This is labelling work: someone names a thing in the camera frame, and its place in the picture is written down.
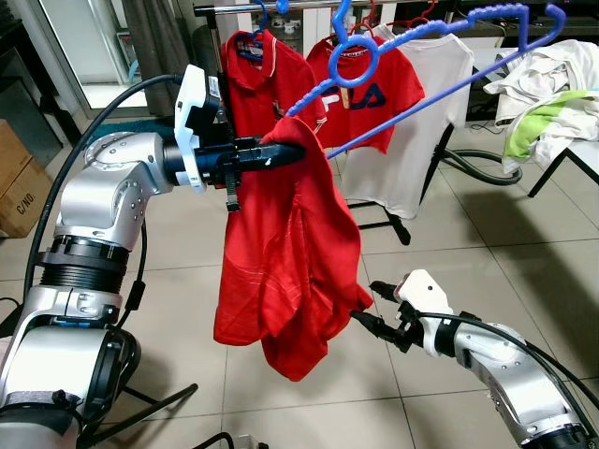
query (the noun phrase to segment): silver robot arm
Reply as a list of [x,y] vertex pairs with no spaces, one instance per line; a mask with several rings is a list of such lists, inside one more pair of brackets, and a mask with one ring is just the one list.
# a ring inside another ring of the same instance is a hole
[[[152,196],[181,184],[202,193],[211,184],[226,187],[227,208],[238,210],[243,171],[303,157],[293,145],[215,136],[219,102],[206,85],[203,71],[188,66],[175,105],[176,144],[156,133],[117,133],[86,149],[0,369],[0,449],[91,445],[83,437],[99,427],[139,362],[137,342],[115,324],[127,259]],[[128,310],[137,308],[143,282],[132,292]]]
[[[415,344],[432,357],[455,357],[489,389],[493,406],[518,445],[551,449],[597,447],[596,438],[591,432],[587,434],[591,429],[583,426],[574,405],[529,354],[478,326],[419,316],[420,312],[453,314],[445,292],[426,270],[412,271],[397,286],[374,282],[371,288],[400,304],[396,317],[400,327],[394,329],[382,318],[365,312],[352,312],[352,316],[403,352]],[[478,320],[466,312],[460,316]],[[500,324],[491,326],[525,343],[514,329]]]

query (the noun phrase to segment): black metal stand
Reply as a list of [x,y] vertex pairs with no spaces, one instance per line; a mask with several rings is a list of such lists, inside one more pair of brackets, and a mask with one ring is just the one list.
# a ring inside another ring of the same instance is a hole
[[548,167],[548,169],[545,170],[543,176],[541,176],[541,178],[539,178],[539,181],[536,182],[533,189],[528,194],[530,198],[533,198],[536,194],[539,193],[541,187],[543,187],[545,183],[549,181],[549,178],[551,178],[553,172],[557,169],[557,167],[560,166],[563,159],[565,159],[566,157],[570,159],[572,162],[574,162],[578,168],[584,171],[589,178],[591,178],[593,181],[599,184],[599,174],[597,174],[592,168],[590,168],[582,159],[576,156],[569,148],[566,148],[555,159],[553,159],[553,162]]
[[154,398],[150,398],[149,396],[140,393],[133,388],[126,386],[123,391],[135,398],[141,399],[144,402],[148,402],[150,407],[143,409],[141,412],[135,413],[120,423],[115,424],[107,428],[106,430],[98,433],[94,433],[92,435],[85,435],[85,432],[81,433],[80,438],[78,440],[77,448],[78,449],[87,449],[89,447],[95,446],[104,440],[116,435],[123,430],[134,426],[135,424],[143,421],[148,416],[168,407],[170,404],[177,402],[178,400],[182,400],[185,398],[189,398],[197,391],[197,384],[191,384],[187,388],[175,393],[174,395],[169,396],[168,398],[164,398],[162,400],[157,400]]
[[[434,175],[434,171],[437,169],[437,167],[439,166],[439,163],[441,162],[441,160],[444,157],[447,142],[449,141],[449,138],[451,138],[451,133],[453,133],[453,129],[454,129],[453,124],[450,124],[446,128],[446,130],[443,132],[443,135],[441,136],[441,139],[439,140],[439,144],[434,149],[434,152],[433,152],[432,158],[431,158],[431,164],[429,165],[429,170],[427,171],[427,176],[424,180],[424,185],[422,186],[422,195],[420,196],[420,203],[422,203],[422,199],[424,199],[424,195],[426,194],[427,190],[429,189],[429,184],[431,183],[431,179],[432,179],[432,175]],[[366,201],[364,203],[350,204],[349,209],[368,208],[371,206],[378,206],[379,208],[383,208],[383,206],[379,205],[378,203],[376,203],[374,201]],[[403,225],[402,219],[400,217],[398,217],[397,215],[393,215],[392,213],[389,213],[387,211],[387,209],[385,209],[385,208],[383,208],[383,211],[385,212],[385,215],[387,216],[386,222],[361,224],[358,226],[358,228],[359,229],[375,229],[377,227],[391,226],[393,228],[393,230],[395,231],[395,234],[397,234],[397,237],[400,240],[400,242],[402,243],[402,245],[405,245],[405,246],[409,245],[410,241],[412,240],[412,236],[410,235],[410,232]]]
[[[374,201],[350,204],[348,207],[349,207],[349,209],[357,209],[357,208],[369,208],[371,206],[378,206],[379,208],[383,208],[383,206],[381,206],[380,204],[378,204]],[[406,246],[409,245],[410,240],[412,239],[412,236],[410,235],[409,231],[405,227],[403,227],[402,219],[400,217],[398,217],[397,215],[393,215],[392,213],[387,212],[387,209],[385,209],[385,208],[383,208],[383,211],[385,212],[385,215],[388,218],[387,222],[360,224],[358,226],[358,228],[359,229],[375,229],[376,227],[391,226],[393,228],[393,230],[395,231],[395,234],[397,234],[397,237],[400,240],[400,242],[403,245],[406,245]]]

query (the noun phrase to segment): blue hanger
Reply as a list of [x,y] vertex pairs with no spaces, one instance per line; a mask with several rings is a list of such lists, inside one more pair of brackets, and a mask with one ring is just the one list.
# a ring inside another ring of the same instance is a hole
[[[428,106],[436,103],[437,101],[445,98],[446,96],[453,94],[459,89],[467,86],[468,84],[479,80],[480,78],[485,77],[490,72],[497,70],[497,68],[502,65],[507,64],[508,62],[518,58],[521,54],[526,53],[527,51],[531,51],[537,47],[541,47],[543,45],[548,44],[551,40],[553,40],[557,35],[562,31],[563,26],[565,25],[565,13],[558,7],[554,5],[547,5],[545,8],[545,13],[552,17],[555,21],[555,26],[553,29],[545,36],[538,38],[531,44],[528,43],[528,17],[529,17],[529,9],[528,7],[516,4],[516,5],[499,5],[497,7],[483,7],[476,8],[471,10],[468,13],[468,16],[465,20],[459,22],[453,22],[447,24],[443,21],[430,21],[428,23],[419,25],[418,27],[408,30],[402,35],[395,37],[388,42],[385,42],[380,47],[371,37],[367,37],[364,35],[352,35],[348,36],[345,28],[343,27],[343,16],[347,13],[351,4],[351,0],[342,0],[340,6],[335,11],[331,22],[337,37],[339,38],[339,44],[333,50],[330,59],[329,59],[329,75],[330,78],[328,80],[322,81],[316,87],[314,87],[308,94],[306,94],[300,101],[298,101],[293,108],[291,108],[287,112],[287,116],[293,117],[297,115],[302,109],[304,109],[310,102],[315,100],[318,96],[324,93],[327,89],[338,85],[341,87],[357,87],[363,82],[365,82],[368,78],[376,70],[378,66],[378,61],[382,54],[385,54],[388,51],[393,50],[399,45],[408,42],[412,39],[421,38],[430,33],[439,33],[441,35],[448,35],[450,33],[456,33],[458,31],[467,30],[472,28],[476,21],[492,19],[495,17],[518,17],[519,18],[519,37],[518,37],[518,51],[510,54],[509,56],[503,58],[501,61],[490,65],[478,72],[476,72],[472,77],[467,78],[450,87],[449,89],[441,92],[440,94],[434,95],[430,98],[427,98],[416,105],[412,106],[408,110],[402,112],[399,115],[387,120],[384,123],[379,124],[375,128],[367,131],[361,136],[350,140],[345,143],[341,147],[339,147],[334,152],[330,152],[328,158],[335,157],[336,155],[346,152],[347,150],[351,150],[360,142],[374,136],[375,134],[383,131],[384,129],[389,128],[397,122],[400,122],[403,119],[410,117],[411,115],[417,113],[418,111],[427,108]],[[277,0],[277,8],[279,12],[285,11],[288,8],[288,0]],[[339,61],[342,53],[353,46],[361,46],[365,47],[371,54],[371,63],[368,69],[359,77],[353,80],[346,80],[345,78],[339,75],[337,71],[337,62]]]
[[[269,22],[269,15],[266,12],[266,6],[264,5],[264,2],[262,0],[254,0],[255,3],[258,3],[261,7],[262,7],[262,14],[263,14],[263,19],[262,19],[262,23],[259,24],[258,29],[255,30],[251,35],[249,35],[248,37],[250,37],[252,39],[252,43],[258,47],[259,49],[262,48],[262,42],[256,40],[257,36],[259,33],[264,33],[264,29],[266,28],[266,24]],[[238,39],[241,38],[245,38],[247,35],[239,35]],[[239,56],[245,59],[249,59],[250,61],[257,61],[257,62],[261,62],[262,58],[260,56],[255,56],[254,54],[248,53],[246,51],[239,53]]]

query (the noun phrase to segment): tiled floor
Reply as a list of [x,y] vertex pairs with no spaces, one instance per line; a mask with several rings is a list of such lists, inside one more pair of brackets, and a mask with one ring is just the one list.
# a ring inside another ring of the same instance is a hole
[[[501,141],[486,131],[463,130],[449,148],[498,151]],[[49,167],[52,174],[60,158]],[[344,159],[331,165],[340,183]],[[527,164],[523,171],[519,185],[502,188],[441,165],[418,217],[405,223],[410,246],[402,246],[390,228],[362,231],[359,281],[397,282],[414,268],[426,268],[454,311],[514,327],[599,393],[599,188],[564,163],[536,198],[528,198],[541,170]],[[359,223],[368,223],[382,211],[354,213]],[[357,323],[331,342],[328,357],[297,384],[267,365],[259,345],[215,343],[225,193],[200,197],[178,188],[154,198],[147,216],[148,287],[126,325],[143,349],[131,384],[155,397],[193,382],[199,390],[182,406],[99,447],[190,448],[221,429],[289,449],[516,446],[484,386],[455,361],[429,358],[418,348],[404,355]],[[30,241],[0,243],[0,296],[20,297]],[[133,254],[131,271],[138,257]],[[133,278],[129,272],[125,292]],[[375,300],[372,312],[392,321],[396,308]],[[0,317],[9,309],[0,302]],[[583,404],[599,426],[598,412]],[[108,422],[142,405],[123,395]]]

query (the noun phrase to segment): red polo shirt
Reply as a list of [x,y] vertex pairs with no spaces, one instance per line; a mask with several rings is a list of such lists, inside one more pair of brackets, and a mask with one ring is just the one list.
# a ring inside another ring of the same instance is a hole
[[226,224],[214,339],[262,340],[270,365],[298,381],[327,342],[373,299],[358,285],[359,230],[314,133],[285,117],[264,142],[295,143],[303,160],[241,175],[241,210]]
[[[375,37],[380,45],[384,41]],[[339,74],[347,80],[359,77],[368,68],[368,51],[346,51],[339,58]],[[326,40],[318,42],[308,55],[308,64],[316,81],[329,78],[329,57],[333,47]],[[424,98],[424,90],[410,61],[400,51],[381,56],[376,72],[356,88],[335,86],[322,93],[327,122],[318,131],[324,148],[340,147],[353,138],[411,108]],[[365,140],[360,147],[375,147],[387,153],[393,126]]]
[[[265,31],[262,62],[238,55],[238,32],[223,46],[223,67],[228,79],[237,137],[264,136],[316,85],[314,73],[303,57]],[[313,131],[327,120],[321,101],[314,101],[300,114]]]

